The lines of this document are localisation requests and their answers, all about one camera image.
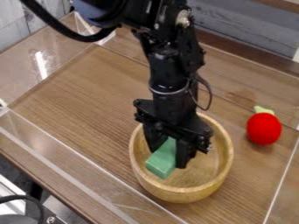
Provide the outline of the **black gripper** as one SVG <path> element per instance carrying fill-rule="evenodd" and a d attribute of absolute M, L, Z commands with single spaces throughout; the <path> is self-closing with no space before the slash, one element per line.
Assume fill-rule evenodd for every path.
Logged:
<path fill-rule="evenodd" d="M 197 151 L 209 153 L 211 126 L 197 115 L 198 85 L 190 85 L 178 93 L 154 93 L 154 99 L 137 99 L 135 119 L 143 124 L 145 138 L 155 152 L 169 138 L 177 140 L 175 162 L 185 169 Z"/>

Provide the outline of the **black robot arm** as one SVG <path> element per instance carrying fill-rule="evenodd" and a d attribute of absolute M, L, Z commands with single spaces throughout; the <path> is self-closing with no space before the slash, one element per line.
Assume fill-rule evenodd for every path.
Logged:
<path fill-rule="evenodd" d="M 134 101 L 135 119 L 151 151 L 167 139 L 175 140 L 175 167 L 186 168 L 198 152 L 210 151 L 213 137 L 211 127 L 197 115 L 198 89 L 207 83 L 198 74 L 206 51 L 187 0 L 73 0 L 75 11 L 99 28 L 93 35 L 75 32 L 37 0 L 21 2 L 57 32 L 81 42 L 101 41 L 125 25 L 131 28 L 150 64 L 153 93 L 150 100 Z"/>

